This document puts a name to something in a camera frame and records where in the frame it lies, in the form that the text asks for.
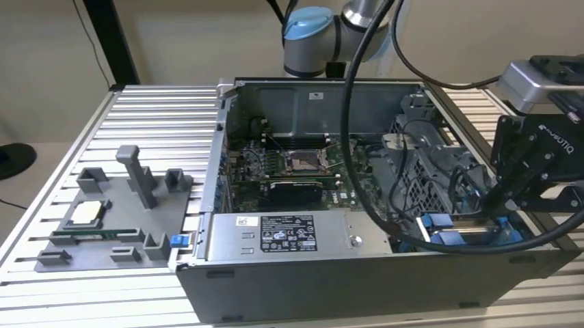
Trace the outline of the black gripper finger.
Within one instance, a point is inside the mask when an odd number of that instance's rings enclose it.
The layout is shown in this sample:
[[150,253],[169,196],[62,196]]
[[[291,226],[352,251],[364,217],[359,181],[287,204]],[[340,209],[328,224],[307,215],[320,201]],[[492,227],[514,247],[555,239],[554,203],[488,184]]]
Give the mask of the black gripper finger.
[[499,118],[491,153],[496,184],[484,196],[488,216],[506,216],[511,212],[506,206],[508,201],[530,202],[548,186],[542,179],[548,165],[539,128],[544,123],[543,115],[504,115]]
[[567,185],[554,198],[543,197],[544,191],[528,191],[519,194],[514,201],[526,212],[577,213],[583,210],[583,187]]

